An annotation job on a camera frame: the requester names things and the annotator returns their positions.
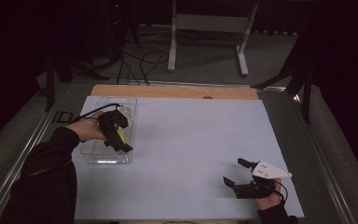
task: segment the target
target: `gray floor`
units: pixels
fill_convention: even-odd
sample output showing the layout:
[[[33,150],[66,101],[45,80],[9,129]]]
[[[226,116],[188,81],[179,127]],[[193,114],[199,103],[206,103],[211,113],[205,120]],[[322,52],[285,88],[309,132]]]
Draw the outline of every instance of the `gray floor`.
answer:
[[[141,31],[147,32],[155,30],[159,32],[166,29],[167,27],[141,27]],[[235,55],[235,45],[241,41],[240,35],[232,35],[224,40],[202,41],[194,40],[200,37],[195,33],[183,32],[180,36],[175,71],[168,72],[167,63],[158,64],[147,76],[152,84],[159,82],[215,85],[257,84],[278,74],[296,41],[295,35],[252,34],[245,50],[250,75],[242,77]],[[207,36],[221,37],[220,34],[215,33],[207,34]],[[134,43],[129,41],[125,52],[139,58],[154,49],[168,52],[170,45],[168,35],[153,38],[150,38],[150,35],[141,35],[141,39],[145,40],[142,41],[141,49],[137,49]],[[141,84],[144,84],[140,60],[129,54],[125,54],[124,61],[129,64],[129,68]],[[152,53],[145,57],[145,60],[157,61],[158,56],[159,54]],[[103,59],[95,58],[95,62],[101,63]],[[143,63],[145,71],[152,66],[151,63]],[[119,67],[120,63],[117,63],[101,71],[101,74],[111,77],[110,81],[104,83],[116,83]],[[136,83],[127,67],[122,71],[120,83],[126,83],[127,76],[132,80],[131,83]],[[285,79],[274,86],[284,87],[288,81],[289,79]],[[62,90],[62,99],[52,110],[78,113],[82,102],[96,83],[102,82],[78,72],[72,84],[58,83],[56,87],[58,92]],[[306,215],[301,223],[358,223],[358,164],[318,88],[312,87],[310,126],[303,121],[296,121],[298,108],[291,98],[280,91],[263,91],[259,95],[269,111],[271,124],[288,167],[295,174],[296,190]],[[0,186],[17,158],[21,156],[21,151],[31,147],[27,145],[30,138],[43,141],[57,126],[57,124],[49,125],[43,136],[33,134],[41,120],[51,119],[44,113],[45,102],[45,98],[35,96],[0,132]],[[311,141],[312,137],[317,139],[316,143]],[[315,148],[320,149],[319,154],[314,151]],[[320,163],[321,155],[323,155],[322,164]],[[326,175],[323,175],[329,172],[334,176],[333,179],[326,179]],[[342,197],[335,195],[337,192],[342,193]],[[343,198],[344,201],[337,201],[336,198]],[[338,208],[346,206],[349,207],[349,214],[341,214]]]

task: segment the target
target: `transparent plastic box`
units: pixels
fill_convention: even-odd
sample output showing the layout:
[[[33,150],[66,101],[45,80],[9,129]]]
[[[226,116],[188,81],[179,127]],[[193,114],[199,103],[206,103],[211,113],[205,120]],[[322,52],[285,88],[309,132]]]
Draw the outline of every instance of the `transparent plastic box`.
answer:
[[[118,133],[124,143],[133,147],[133,126],[135,122],[136,98],[116,98],[116,97],[99,97],[93,109],[104,105],[119,104],[123,105],[120,112],[127,117],[129,126],[121,129],[118,128]],[[114,105],[102,109],[103,112],[115,110]],[[112,147],[107,147],[103,140],[90,140],[83,144],[81,154],[88,157],[90,163],[98,164],[130,164],[132,162],[132,152],[115,151]]]

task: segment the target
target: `black sleeve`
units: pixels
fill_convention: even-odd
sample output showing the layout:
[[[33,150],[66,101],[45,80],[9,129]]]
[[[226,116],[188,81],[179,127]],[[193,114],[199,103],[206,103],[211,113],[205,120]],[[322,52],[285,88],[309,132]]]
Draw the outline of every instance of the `black sleeve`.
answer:
[[[284,209],[284,203],[280,203],[276,206],[270,207],[266,210],[258,210],[258,215],[261,218],[262,224],[297,224],[298,218],[293,216],[287,216]]]
[[[77,184],[71,154],[78,143],[75,132],[59,128],[33,148],[0,223],[74,223]]]

